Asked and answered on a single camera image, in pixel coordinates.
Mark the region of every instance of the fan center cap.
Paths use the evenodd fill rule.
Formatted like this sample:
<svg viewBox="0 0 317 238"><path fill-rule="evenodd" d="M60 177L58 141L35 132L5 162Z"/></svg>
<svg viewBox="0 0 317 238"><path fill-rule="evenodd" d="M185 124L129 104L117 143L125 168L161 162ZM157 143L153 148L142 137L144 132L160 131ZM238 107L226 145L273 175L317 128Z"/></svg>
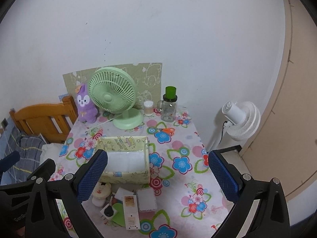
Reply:
<svg viewBox="0 0 317 238"><path fill-rule="evenodd" d="M112 101L112 96L106 94L103 96L103 98L106 100L106 102L111 102Z"/></svg>

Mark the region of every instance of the wooden bed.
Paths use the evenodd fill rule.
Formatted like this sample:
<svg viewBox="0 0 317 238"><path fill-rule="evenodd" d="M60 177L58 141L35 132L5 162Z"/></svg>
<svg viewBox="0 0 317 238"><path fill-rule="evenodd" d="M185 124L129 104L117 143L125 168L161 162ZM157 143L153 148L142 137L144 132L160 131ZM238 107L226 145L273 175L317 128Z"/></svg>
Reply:
<svg viewBox="0 0 317 238"><path fill-rule="evenodd" d="M38 104L22 108L18 112L10 111L15 125L26 134L42 134L49 142L64 143L71 130L65 116L74 124L77 107L72 96L66 96L60 104ZM60 133L52 118L55 119Z"/></svg>

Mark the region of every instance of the green wallpaper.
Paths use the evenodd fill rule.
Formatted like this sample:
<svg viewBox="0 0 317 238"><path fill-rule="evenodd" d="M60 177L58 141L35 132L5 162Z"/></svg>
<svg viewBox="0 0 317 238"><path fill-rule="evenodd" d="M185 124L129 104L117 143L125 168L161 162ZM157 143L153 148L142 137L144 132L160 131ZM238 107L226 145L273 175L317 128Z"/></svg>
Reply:
<svg viewBox="0 0 317 238"><path fill-rule="evenodd" d="M137 84L137 108L141 108L145 100L153 100L154 105L161 100L161 75L162 63L139 63L112 65L127 72ZM63 75L67 92L74 98L75 89L81 83L88 83L93 73L98 68L92 68L82 71L71 72Z"/></svg>

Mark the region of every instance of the purple plush toy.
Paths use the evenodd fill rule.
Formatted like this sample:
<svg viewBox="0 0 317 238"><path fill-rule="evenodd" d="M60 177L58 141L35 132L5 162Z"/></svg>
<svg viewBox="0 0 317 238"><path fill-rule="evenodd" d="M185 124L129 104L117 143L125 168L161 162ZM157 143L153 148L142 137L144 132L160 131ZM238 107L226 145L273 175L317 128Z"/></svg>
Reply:
<svg viewBox="0 0 317 238"><path fill-rule="evenodd" d="M77 109L78 118L81 122L94 123L98 110L88 95L88 88L86 84L82 84L77 89Z"/></svg>

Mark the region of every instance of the table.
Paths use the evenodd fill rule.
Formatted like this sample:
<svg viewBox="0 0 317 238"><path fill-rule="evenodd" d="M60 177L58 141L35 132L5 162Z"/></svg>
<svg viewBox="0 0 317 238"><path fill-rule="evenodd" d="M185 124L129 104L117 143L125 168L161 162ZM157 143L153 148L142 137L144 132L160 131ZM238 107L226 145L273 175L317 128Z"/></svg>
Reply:
<svg viewBox="0 0 317 238"><path fill-rule="evenodd" d="M82 204L89 217L105 237L211 237L226 218L232 203L226 200L208 167L206 149L187 108L179 107L172 123L163 122L160 112L154 109L154 115L144 116L141 125L131 130L117 129L111 121L107 122L109 117L111 115L105 112L93 124L75 122L50 180L75 173L92 157L99 137L146 135L151 173L148 186L155 191L158 210L153 214L140 213L139 231L128 231L104 220L99 212L101 208L94 206L91 198ZM174 128L175 132L169 136L153 127ZM130 190L142 187L120 186ZM77 237L61 201L58 207L70 235Z"/></svg>

